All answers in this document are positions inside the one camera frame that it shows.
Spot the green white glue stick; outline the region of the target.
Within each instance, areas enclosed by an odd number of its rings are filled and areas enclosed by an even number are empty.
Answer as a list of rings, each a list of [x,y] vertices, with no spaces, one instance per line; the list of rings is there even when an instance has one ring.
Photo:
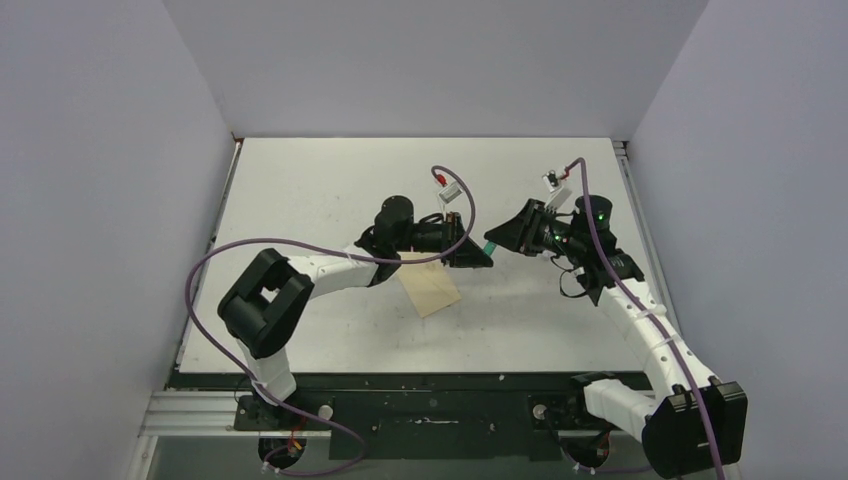
[[[491,257],[496,250],[497,245],[494,242],[489,241],[483,248],[484,253]]]

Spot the cream paper envelope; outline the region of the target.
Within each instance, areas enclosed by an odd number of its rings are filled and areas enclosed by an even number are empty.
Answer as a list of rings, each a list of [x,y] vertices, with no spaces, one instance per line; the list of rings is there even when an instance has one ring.
[[[395,276],[420,318],[426,318],[461,300],[456,284],[440,260],[404,264]]]

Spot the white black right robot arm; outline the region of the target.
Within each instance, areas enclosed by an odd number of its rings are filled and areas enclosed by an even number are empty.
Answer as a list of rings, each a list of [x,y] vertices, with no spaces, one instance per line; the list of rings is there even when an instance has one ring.
[[[635,260],[617,246],[612,202],[599,195],[576,200],[568,221],[530,199],[485,239],[528,257],[565,257],[578,283],[604,311],[639,361],[653,390],[646,396],[610,373],[575,378],[581,391],[565,402],[569,421],[590,428],[601,419],[643,447],[662,478],[721,471],[742,454],[748,398],[736,382],[723,382],[704,365],[666,316]]]

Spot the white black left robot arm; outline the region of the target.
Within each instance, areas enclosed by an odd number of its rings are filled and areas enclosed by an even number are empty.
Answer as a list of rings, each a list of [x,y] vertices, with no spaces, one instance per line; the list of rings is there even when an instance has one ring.
[[[450,268],[491,268],[493,259],[466,238],[457,212],[415,220],[412,202],[400,195],[383,201],[368,227],[341,256],[285,257],[260,251],[220,301],[217,313],[246,356],[264,392],[254,391],[250,412],[271,429],[295,425],[298,403],[286,344],[309,300],[348,288],[380,285],[400,267],[402,254],[435,256]]]

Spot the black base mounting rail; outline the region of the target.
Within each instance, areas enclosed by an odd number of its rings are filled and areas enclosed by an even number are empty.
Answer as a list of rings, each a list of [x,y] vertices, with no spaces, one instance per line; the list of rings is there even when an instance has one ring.
[[[173,372],[168,388],[220,392],[232,433],[257,434],[272,466],[321,440],[332,460],[595,458],[621,430],[590,416],[574,373],[298,374],[290,410],[264,405],[244,374]]]

